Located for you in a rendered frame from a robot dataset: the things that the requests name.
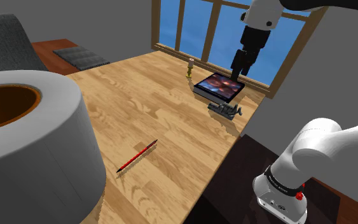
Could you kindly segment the red-brown wooden side table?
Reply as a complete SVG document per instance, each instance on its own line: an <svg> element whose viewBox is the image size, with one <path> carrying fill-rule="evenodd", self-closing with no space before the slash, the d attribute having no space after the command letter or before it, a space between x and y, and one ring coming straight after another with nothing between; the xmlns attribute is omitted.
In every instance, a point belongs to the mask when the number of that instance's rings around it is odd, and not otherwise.
<svg viewBox="0 0 358 224"><path fill-rule="evenodd" d="M77 73L79 70L61 59L58 55L54 54L53 51L75 46L77 45L68 39L56 39L32 43L33 49L48 70L62 75Z"/></svg>

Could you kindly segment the pale candle on brass holder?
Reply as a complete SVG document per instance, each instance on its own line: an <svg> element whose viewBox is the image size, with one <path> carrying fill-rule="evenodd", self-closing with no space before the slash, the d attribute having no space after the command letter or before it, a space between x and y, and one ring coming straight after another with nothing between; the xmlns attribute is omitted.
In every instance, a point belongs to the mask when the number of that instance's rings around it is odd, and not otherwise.
<svg viewBox="0 0 358 224"><path fill-rule="evenodd" d="M193 69L194 63L195 63L195 60L194 60L193 58L189 58L189 61L188 61L188 71L187 71L187 75L186 75L187 78L190 78L190 77L191 77L191 71L192 71L192 69Z"/></svg>

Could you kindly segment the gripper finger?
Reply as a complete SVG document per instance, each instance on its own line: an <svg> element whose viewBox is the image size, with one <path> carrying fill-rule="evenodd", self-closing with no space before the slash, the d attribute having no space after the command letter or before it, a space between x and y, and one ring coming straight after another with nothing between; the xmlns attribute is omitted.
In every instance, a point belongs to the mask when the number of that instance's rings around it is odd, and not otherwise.
<svg viewBox="0 0 358 224"><path fill-rule="evenodd" d="M242 70L242 61L243 61L243 56L244 56L244 51L238 49L236 51L236 54L234 56L233 62L231 63L231 69L232 69L232 73L231 73L231 80L233 81L237 81L238 76Z"/></svg>
<svg viewBox="0 0 358 224"><path fill-rule="evenodd" d="M242 64L242 70L241 70L241 75L247 76L249 69L251 68L251 66L255 63L256 58L245 58L242 60L241 64Z"/></svg>

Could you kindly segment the grey folded cushion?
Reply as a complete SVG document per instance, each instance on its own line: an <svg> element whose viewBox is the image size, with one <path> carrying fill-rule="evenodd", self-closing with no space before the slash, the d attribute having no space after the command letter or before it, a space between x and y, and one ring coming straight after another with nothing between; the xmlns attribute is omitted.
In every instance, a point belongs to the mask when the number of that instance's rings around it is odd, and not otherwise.
<svg viewBox="0 0 358 224"><path fill-rule="evenodd" d="M53 53L79 71L110 64L110 61L82 46L58 49Z"/></svg>

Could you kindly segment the brown wooden frame window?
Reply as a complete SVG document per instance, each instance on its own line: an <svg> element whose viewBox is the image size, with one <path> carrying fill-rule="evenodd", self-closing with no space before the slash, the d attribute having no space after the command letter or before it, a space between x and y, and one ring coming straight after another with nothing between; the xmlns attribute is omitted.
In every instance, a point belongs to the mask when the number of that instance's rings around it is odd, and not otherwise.
<svg viewBox="0 0 358 224"><path fill-rule="evenodd" d="M251 0L151 0L151 47L178 59L230 76L229 66L241 48L245 25L239 16ZM283 11L277 27L245 83L273 99L327 9L308 13Z"/></svg>

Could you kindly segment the black book with nebula cover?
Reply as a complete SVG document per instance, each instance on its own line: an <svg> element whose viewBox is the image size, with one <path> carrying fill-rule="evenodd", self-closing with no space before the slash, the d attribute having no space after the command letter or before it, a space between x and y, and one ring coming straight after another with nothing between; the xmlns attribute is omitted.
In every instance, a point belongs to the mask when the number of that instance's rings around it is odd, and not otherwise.
<svg viewBox="0 0 358 224"><path fill-rule="evenodd" d="M193 92L218 104L230 103L245 87L244 83L233 81L230 78L214 73L193 87Z"/></svg>

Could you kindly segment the red and black pen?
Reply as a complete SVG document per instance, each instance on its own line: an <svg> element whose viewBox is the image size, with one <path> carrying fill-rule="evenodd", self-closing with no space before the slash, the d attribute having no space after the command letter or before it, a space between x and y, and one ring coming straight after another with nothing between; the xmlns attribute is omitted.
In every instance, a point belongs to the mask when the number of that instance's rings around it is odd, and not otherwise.
<svg viewBox="0 0 358 224"><path fill-rule="evenodd" d="M158 140L154 140L152 143L150 143L149 145L147 145L143 150L141 150L140 152L138 152L138 154L136 154L134 157L132 157L128 162L126 162L125 164L123 164L117 171L116 173L119 173L120 171L122 171L124 168L126 168L129 164L131 164L134 160L136 160L138 157L140 157L144 152L148 151L150 149L150 147L152 147L154 144L156 144Z"/></svg>

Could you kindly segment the dark robot stand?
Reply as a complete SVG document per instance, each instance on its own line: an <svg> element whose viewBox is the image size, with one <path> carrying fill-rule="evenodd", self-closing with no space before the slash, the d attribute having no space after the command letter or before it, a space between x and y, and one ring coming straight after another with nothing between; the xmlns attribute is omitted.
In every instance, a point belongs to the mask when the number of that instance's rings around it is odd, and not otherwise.
<svg viewBox="0 0 358 224"><path fill-rule="evenodd" d="M278 156L244 135L228 152L183 224L285 224L260 207L252 181ZM340 197L309 179L305 224L336 224Z"/></svg>

